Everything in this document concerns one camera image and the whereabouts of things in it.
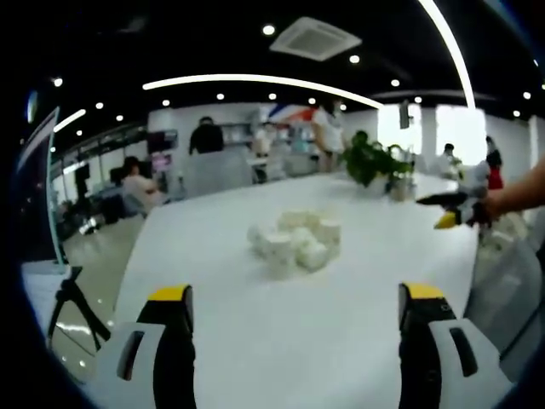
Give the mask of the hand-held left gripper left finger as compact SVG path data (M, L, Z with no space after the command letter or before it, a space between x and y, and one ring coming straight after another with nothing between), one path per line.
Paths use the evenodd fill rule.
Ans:
M164 287L96 355L98 408L194 408L192 287Z

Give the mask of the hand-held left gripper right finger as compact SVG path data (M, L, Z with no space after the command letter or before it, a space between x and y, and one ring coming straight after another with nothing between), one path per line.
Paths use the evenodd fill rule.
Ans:
M492 342L431 285L399 285L400 408L494 408L512 388Z

